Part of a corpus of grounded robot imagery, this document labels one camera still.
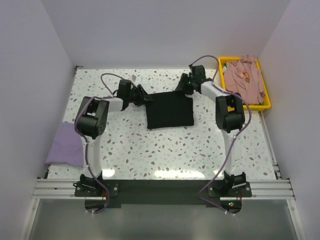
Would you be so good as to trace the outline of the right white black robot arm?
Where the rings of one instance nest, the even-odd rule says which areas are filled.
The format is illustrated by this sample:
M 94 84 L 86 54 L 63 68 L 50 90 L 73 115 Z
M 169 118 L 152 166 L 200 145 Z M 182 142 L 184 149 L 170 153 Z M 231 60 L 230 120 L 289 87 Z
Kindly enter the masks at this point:
M 242 165 L 242 147 L 239 141 L 245 124 L 243 102 L 239 95 L 229 93 L 206 77 L 203 65 L 189 65 L 190 73 L 181 75 L 176 91 L 192 95 L 195 91 L 215 103 L 215 123 L 221 130 L 225 145 L 225 160 L 221 170 L 224 183 L 223 192 L 235 196 L 246 183 Z

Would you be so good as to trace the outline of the black t shirt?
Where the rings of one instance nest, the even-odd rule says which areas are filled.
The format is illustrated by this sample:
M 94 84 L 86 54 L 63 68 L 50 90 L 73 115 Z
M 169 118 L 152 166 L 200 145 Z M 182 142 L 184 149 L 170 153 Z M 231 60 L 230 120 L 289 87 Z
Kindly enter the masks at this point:
M 189 127 L 195 124 L 193 99 L 179 91 L 160 92 L 150 95 L 145 103 L 147 128 Z

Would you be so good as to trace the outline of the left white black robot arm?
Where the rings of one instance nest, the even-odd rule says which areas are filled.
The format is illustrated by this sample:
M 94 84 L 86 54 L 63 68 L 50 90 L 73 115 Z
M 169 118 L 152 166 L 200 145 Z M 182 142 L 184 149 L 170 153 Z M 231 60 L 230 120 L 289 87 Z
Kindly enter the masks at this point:
M 107 127 L 108 113 L 121 112 L 130 103 L 141 106 L 150 102 L 152 97 L 138 84 L 122 79 L 118 89 L 111 96 L 85 96 L 82 99 L 74 121 L 74 130 L 81 137 L 83 145 L 83 171 L 81 177 L 90 178 L 86 191 L 99 196 L 104 190 L 100 158 L 101 136 Z

